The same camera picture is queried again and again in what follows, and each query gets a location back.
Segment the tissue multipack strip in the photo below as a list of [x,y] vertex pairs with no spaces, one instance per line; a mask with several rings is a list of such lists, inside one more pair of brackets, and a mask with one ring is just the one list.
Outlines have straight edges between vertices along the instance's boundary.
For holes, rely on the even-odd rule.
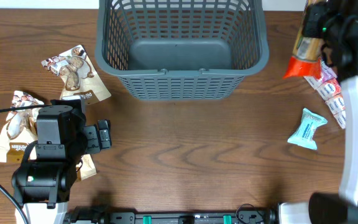
[[319,93],[320,97],[322,97],[338,125],[342,129],[345,129],[345,104],[341,94],[341,86],[337,81],[337,75],[335,71],[331,67],[328,67],[321,59],[319,62],[321,68],[321,77],[316,79],[312,76],[306,76],[304,79],[311,85],[314,90]]

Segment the beige snack pouch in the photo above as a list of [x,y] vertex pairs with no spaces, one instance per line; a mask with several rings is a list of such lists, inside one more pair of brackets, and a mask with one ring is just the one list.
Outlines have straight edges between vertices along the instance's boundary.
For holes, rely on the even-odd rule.
[[97,174],[97,170],[90,154],[86,154],[76,165],[77,182],[90,178]]
[[43,60],[42,66],[62,79],[60,98],[78,95],[92,105],[111,97],[82,45]]
[[0,133],[0,162],[20,163],[26,147],[37,140],[40,108],[8,112]]

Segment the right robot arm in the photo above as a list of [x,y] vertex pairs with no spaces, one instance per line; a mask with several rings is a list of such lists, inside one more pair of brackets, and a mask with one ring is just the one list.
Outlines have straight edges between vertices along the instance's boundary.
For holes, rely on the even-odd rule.
[[337,70],[344,109],[336,119],[346,131],[339,191],[315,192],[307,202],[282,203],[267,223],[358,223],[358,1],[308,1],[288,77],[319,77],[321,64]]

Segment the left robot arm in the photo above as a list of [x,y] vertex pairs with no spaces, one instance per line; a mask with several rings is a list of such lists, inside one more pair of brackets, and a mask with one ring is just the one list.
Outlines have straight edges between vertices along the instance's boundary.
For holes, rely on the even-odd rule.
[[67,213],[77,165],[86,154],[112,146],[111,123],[102,119],[88,126],[85,101],[66,96],[43,105],[37,116],[37,140],[30,143],[12,175],[18,223],[71,223]]

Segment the orange cracker package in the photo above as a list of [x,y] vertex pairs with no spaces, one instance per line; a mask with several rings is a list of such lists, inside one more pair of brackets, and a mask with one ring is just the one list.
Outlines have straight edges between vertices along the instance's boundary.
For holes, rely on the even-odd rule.
[[314,77],[321,78],[321,46],[323,41],[317,38],[305,37],[302,32],[306,30],[301,24],[293,53],[288,63],[284,78],[290,77]]

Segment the teal snack bar wrapper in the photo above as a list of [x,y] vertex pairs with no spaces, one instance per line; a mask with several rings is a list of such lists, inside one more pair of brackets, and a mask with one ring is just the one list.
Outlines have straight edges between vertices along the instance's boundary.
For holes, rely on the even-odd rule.
[[300,125],[297,130],[288,138],[287,142],[307,149],[317,150],[317,145],[313,140],[313,136],[316,132],[316,129],[327,124],[327,122],[328,121],[324,117],[311,112],[307,108],[304,108]]

